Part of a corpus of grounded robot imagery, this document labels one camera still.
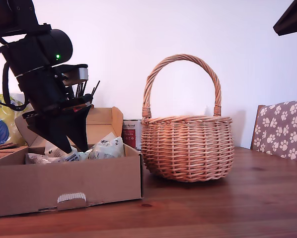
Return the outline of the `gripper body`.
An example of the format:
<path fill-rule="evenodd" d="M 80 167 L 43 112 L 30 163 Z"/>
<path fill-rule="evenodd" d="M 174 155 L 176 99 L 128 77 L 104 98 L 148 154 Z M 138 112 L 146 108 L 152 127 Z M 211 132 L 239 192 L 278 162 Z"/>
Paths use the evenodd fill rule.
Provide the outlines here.
<path fill-rule="evenodd" d="M 87 65 L 17 66 L 16 78 L 40 115 L 60 117 L 66 110 L 91 106 L 92 95 L 76 95 L 72 89 L 88 80 Z"/>

